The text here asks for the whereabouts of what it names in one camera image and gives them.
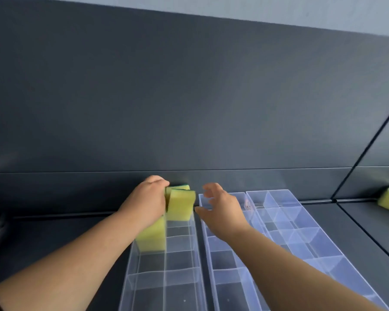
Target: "person's right hand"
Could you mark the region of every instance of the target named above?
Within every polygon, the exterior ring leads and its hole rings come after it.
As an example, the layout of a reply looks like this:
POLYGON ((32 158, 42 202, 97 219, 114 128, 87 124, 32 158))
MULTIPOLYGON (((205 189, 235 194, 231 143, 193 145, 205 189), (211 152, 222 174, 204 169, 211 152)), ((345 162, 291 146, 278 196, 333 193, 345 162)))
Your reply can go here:
POLYGON ((219 239, 229 242, 232 236, 251 228, 236 197, 218 183, 207 183, 203 189, 204 196, 212 198, 209 200, 212 210, 198 206, 195 211, 219 239))

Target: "clear plastic organizer box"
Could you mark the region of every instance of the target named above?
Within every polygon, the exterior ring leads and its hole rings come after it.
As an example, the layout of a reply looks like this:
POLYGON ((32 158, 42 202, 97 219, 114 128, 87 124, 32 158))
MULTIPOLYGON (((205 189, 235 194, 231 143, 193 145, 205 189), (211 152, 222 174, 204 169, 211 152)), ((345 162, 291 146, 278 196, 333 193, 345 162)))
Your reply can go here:
MULTIPOLYGON (((289 190, 230 193, 249 224, 296 257, 389 310, 289 190)), ((201 206, 211 208, 203 194, 201 206)), ((269 311, 248 269, 202 221, 215 311, 269 311)))
POLYGON ((131 245, 119 311, 207 311, 193 215, 166 221, 166 250, 131 245))

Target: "hand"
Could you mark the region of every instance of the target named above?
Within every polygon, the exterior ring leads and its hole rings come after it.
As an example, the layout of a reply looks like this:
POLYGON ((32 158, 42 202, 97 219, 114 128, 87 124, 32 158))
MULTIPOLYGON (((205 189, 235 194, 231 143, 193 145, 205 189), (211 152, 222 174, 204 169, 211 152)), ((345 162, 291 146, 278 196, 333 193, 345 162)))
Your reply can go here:
POLYGON ((212 197, 209 200, 212 210, 198 206, 195 212, 219 239, 229 242, 232 236, 251 228, 236 197, 218 183, 205 184, 203 189, 205 197, 212 197))
POLYGON ((160 176, 150 176, 141 182, 120 206, 118 213, 135 216, 140 231, 152 225, 166 211, 164 188, 170 182, 160 176))

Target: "dark gray wall panel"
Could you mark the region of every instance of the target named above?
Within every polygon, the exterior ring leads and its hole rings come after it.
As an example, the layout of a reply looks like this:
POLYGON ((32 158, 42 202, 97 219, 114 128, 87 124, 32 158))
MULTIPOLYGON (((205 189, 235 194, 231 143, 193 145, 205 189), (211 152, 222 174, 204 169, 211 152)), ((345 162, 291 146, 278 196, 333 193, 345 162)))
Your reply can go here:
POLYGON ((13 214, 52 214, 118 209, 151 174, 197 192, 218 182, 229 192, 290 189, 301 200, 328 198, 350 168, 191 170, 153 172, 52 172, 0 174, 0 204, 13 214))
POLYGON ((334 198, 376 198, 387 187, 389 167, 356 167, 334 198))
POLYGON ((0 172, 350 167, 389 38, 0 0, 0 172))
MULTIPOLYGON (((102 219, 14 222, 13 233, 0 247, 0 282, 72 241, 102 219)), ((99 287, 88 311, 118 310, 128 257, 129 251, 124 251, 119 257, 99 287)))
POLYGON ((340 205, 389 253, 389 210, 373 202, 340 205))
POLYGON ((389 166, 389 122, 369 148, 360 166, 389 166))
POLYGON ((336 204, 304 206, 389 306, 389 256, 336 204))

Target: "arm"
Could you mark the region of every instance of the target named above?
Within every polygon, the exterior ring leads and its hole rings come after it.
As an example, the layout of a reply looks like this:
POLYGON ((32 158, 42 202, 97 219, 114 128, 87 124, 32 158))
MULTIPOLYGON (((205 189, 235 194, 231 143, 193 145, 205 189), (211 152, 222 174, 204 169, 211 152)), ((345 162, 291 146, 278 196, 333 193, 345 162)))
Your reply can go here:
POLYGON ((209 183, 203 188, 205 197, 213 198, 213 209, 196 207, 196 213, 244 262, 272 311, 380 310, 253 229, 237 199, 219 184, 209 183))
POLYGON ((118 212, 92 229, 0 283, 5 311, 85 310, 121 253, 166 209, 169 182, 148 177, 118 212))

